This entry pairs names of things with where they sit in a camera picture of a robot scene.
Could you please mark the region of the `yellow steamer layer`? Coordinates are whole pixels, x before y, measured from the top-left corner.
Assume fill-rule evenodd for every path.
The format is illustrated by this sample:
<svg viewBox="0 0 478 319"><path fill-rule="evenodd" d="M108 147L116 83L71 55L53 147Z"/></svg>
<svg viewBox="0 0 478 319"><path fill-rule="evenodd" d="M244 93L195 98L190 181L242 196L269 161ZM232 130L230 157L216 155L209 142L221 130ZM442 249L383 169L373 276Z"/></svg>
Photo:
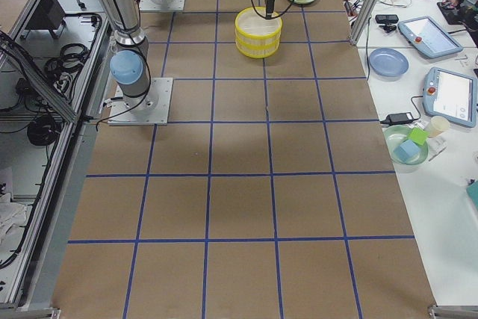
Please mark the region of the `yellow steamer layer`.
<svg viewBox="0 0 478 319"><path fill-rule="evenodd" d="M235 39L235 45L238 51L241 54L254 59L268 58L269 56L276 53L279 48L279 44L280 40L276 40L272 43L265 45L255 45L251 43L246 43L239 38Z"/></svg>
<svg viewBox="0 0 478 319"><path fill-rule="evenodd" d="M235 30L239 35L264 40L275 37L282 30L282 19L273 13L271 19L265 19L265 7L248 7L235 18Z"/></svg>

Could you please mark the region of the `black webcam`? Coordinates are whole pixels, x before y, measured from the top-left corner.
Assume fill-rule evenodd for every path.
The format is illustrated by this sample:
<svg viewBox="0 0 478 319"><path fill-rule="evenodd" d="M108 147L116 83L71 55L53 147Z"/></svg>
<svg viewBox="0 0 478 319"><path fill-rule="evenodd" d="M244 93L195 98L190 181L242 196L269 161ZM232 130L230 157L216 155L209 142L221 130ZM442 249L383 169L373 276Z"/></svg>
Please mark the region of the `black webcam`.
<svg viewBox="0 0 478 319"><path fill-rule="evenodd" d="M377 14L375 15L375 21L382 30L391 33L397 30L399 18L395 14Z"/></svg>

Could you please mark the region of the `blue plate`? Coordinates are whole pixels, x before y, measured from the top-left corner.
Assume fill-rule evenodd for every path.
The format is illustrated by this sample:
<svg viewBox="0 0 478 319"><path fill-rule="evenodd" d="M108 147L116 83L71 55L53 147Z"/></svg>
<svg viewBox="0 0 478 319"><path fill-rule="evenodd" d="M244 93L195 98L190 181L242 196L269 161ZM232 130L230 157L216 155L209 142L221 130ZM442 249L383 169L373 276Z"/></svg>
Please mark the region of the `blue plate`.
<svg viewBox="0 0 478 319"><path fill-rule="evenodd" d="M389 48L373 50L369 63L376 74L387 78L400 77L409 69L408 59L401 52Z"/></svg>

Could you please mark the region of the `upper teach pendant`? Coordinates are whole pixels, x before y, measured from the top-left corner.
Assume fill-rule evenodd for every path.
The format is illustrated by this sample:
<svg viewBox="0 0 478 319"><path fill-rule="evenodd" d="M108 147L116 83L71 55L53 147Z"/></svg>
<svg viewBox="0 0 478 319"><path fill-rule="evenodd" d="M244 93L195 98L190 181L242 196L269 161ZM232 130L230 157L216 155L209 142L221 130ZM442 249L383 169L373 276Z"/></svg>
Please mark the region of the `upper teach pendant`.
<svg viewBox="0 0 478 319"><path fill-rule="evenodd" d="M398 30L422 55L439 58L459 53L460 43L430 16L421 16L397 23Z"/></svg>

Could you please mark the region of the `teach pendant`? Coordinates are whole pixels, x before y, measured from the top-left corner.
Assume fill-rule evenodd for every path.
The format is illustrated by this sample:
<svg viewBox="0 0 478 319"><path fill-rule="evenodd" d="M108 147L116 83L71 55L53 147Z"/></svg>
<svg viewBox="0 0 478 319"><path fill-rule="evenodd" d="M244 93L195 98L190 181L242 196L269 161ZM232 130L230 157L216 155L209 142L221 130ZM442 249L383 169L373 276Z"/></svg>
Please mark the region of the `teach pendant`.
<svg viewBox="0 0 478 319"><path fill-rule="evenodd" d="M473 128L477 124L477 79L433 67L425 77L423 109L452 123Z"/></svg>
<svg viewBox="0 0 478 319"><path fill-rule="evenodd" d="M398 30L422 55L439 58L459 53L460 43L430 16L421 16L397 23Z"/></svg>

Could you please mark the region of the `black power adapter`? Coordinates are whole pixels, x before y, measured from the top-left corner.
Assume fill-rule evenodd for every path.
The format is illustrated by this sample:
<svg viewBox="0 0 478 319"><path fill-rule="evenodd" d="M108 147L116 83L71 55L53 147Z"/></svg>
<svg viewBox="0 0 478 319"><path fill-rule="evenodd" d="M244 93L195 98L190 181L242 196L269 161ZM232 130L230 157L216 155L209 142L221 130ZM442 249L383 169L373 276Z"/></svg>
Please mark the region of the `black power adapter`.
<svg viewBox="0 0 478 319"><path fill-rule="evenodd" d="M415 118L411 112L388 114L380 123L385 126L406 125L413 123Z"/></svg>

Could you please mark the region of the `lower teach pendant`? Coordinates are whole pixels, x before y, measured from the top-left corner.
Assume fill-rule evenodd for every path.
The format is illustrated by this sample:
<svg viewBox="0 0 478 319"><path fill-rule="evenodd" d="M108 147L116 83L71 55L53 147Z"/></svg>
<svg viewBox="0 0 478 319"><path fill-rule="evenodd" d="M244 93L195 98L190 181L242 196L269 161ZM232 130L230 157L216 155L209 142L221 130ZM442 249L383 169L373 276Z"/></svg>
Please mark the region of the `lower teach pendant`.
<svg viewBox="0 0 478 319"><path fill-rule="evenodd" d="M477 79L433 67L425 77L423 109L452 123L473 128L477 124Z"/></svg>

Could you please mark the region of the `green cube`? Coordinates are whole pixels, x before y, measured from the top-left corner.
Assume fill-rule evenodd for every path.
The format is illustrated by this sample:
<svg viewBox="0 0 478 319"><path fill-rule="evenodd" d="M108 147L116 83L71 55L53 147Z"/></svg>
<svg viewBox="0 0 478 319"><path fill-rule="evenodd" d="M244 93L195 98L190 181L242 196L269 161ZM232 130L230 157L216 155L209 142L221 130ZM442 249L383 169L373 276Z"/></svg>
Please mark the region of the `green cube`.
<svg viewBox="0 0 478 319"><path fill-rule="evenodd" d="M428 135L429 133L427 131L418 127L414 127L409 132L408 139L417 144L418 146L422 146L425 144Z"/></svg>

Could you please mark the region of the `blue cube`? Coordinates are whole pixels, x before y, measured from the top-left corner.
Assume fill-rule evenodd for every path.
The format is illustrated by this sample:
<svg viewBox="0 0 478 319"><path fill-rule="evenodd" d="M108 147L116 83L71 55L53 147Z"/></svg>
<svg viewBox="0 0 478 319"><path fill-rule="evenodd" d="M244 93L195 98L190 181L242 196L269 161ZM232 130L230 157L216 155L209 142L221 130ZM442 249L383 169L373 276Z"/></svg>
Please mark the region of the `blue cube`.
<svg viewBox="0 0 478 319"><path fill-rule="evenodd" d="M392 154L397 161L406 164L419 156L420 147L411 140L405 140L393 150Z"/></svg>

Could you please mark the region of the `paper cup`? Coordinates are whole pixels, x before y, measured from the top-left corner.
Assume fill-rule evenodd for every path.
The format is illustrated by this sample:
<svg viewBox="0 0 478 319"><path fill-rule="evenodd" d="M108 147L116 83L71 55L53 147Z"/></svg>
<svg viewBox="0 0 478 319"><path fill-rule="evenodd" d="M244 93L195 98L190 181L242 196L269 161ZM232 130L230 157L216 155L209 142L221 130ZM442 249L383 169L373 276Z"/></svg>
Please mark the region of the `paper cup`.
<svg viewBox="0 0 478 319"><path fill-rule="evenodd" d="M426 125L425 131L428 133L428 137L437 137L450 128L450 122L443 116L434 116L430 118L429 123Z"/></svg>

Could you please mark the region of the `white cloth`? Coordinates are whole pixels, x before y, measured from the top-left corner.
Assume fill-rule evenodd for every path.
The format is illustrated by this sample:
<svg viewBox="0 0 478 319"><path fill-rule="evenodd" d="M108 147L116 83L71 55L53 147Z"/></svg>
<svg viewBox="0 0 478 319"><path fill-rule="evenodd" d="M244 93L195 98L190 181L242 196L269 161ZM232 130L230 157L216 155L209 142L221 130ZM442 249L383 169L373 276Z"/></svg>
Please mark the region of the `white cloth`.
<svg viewBox="0 0 478 319"><path fill-rule="evenodd" d="M27 206L13 201L13 171L1 169L1 242L14 229L26 224Z"/></svg>

